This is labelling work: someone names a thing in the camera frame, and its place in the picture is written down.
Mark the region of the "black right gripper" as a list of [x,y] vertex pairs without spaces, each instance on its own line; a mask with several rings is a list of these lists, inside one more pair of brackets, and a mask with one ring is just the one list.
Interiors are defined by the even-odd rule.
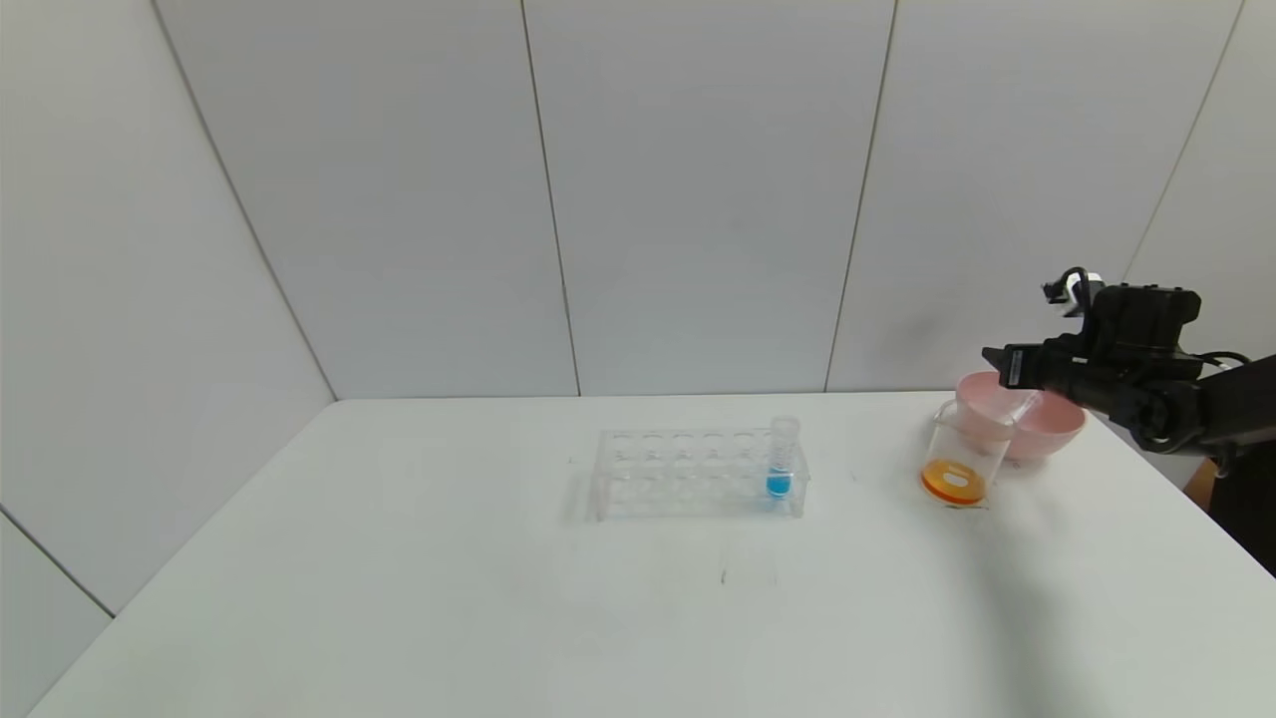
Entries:
[[1085,356],[1074,355],[1065,341],[989,346],[983,347],[981,356],[998,371],[999,385],[1008,390],[1048,392],[1079,404],[1077,386],[1088,377],[1088,362]]

